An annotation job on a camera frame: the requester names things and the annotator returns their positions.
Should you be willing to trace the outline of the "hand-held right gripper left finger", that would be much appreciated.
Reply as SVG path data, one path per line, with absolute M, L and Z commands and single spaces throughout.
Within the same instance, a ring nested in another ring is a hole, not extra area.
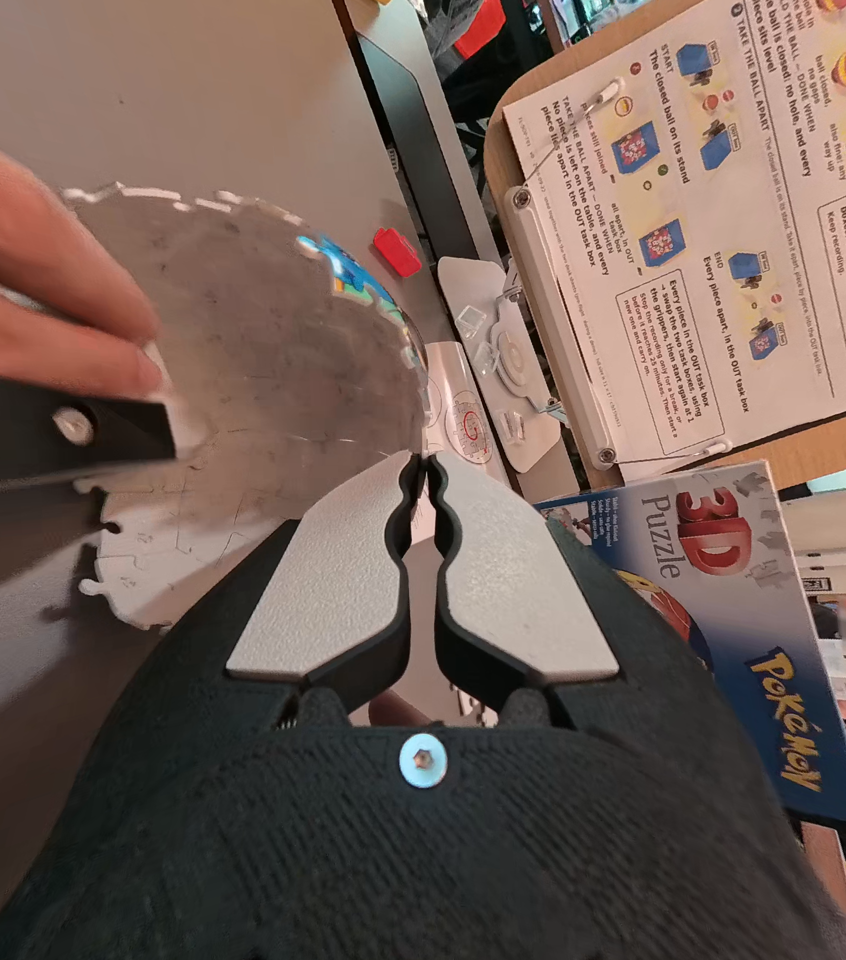
M 234 678 L 333 690 L 348 712 L 405 672 L 411 514 L 422 457 L 401 451 L 301 518 L 229 660 Z

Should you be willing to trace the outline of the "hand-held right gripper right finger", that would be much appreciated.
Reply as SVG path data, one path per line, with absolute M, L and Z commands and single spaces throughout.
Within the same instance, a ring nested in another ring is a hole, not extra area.
M 435 510 L 435 651 L 497 713 L 516 690 L 615 678 L 621 666 L 544 517 L 454 452 L 428 458 Z

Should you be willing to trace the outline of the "partly built puzzle ball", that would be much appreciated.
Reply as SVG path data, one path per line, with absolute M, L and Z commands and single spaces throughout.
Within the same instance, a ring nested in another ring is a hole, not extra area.
M 218 191 L 69 187 L 65 201 L 150 297 L 180 459 L 78 480 L 105 493 L 81 591 L 168 628 L 270 533 L 394 452 L 423 452 L 414 324 L 299 216 Z

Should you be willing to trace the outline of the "blue puzzle box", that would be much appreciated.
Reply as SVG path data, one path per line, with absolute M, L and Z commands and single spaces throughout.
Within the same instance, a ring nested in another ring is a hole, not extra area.
M 783 806 L 846 822 L 846 726 L 766 461 L 535 504 L 691 647 Z

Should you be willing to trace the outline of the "white plastic tray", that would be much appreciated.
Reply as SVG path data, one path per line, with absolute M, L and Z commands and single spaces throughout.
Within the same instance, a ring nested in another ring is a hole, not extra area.
M 557 402 L 545 380 L 537 347 L 532 343 L 538 364 L 532 399 L 514 396 L 497 374 L 481 377 L 473 367 L 473 356 L 479 343 L 489 341 L 489 331 L 498 319 L 509 319 L 513 324 L 522 322 L 529 334 L 529 324 L 520 306 L 522 287 L 517 274 L 513 268 L 503 269 L 501 265 L 485 259 L 441 257 L 438 281 L 453 319 L 467 303 L 486 313 L 486 322 L 479 339 L 463 341 L 457 334 L 473 371 L 489 424 L 501 440 L 501 454 L 516 473 L 526 473 L 559 442 L 562 433 L 560 418 L 554 415 Z M 501 409 L 519 411 L 523 415 L 525 443 L 512 445 L 504 440 L 497 420 L 497 411 Z

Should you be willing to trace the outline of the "white folded instruction leaflet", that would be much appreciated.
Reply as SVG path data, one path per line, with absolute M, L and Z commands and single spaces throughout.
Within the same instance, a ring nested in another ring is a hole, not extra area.
M 429 406 L 425 449 L 453 451 L 509 486 L 489 417 L 463 346 L 457 340 L 426 343 L 426 361 Z

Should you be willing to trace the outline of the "round white disc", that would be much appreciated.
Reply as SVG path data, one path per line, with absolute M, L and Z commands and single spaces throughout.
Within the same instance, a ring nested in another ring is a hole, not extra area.
M 489 344 L 497 352 L 497 375 L 510 393 L 532 399 L 538 364 L 532 341 L 522 322 L 498 319 L 489 331 Z

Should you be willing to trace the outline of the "small red plastic block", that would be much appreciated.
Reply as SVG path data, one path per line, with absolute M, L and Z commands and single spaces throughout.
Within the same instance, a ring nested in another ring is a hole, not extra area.
M 422 269 L 422 259 L 416 246 L 398 229 L 380 226 L 376 229 L 371 244 L 391 271 L 405 280 Z

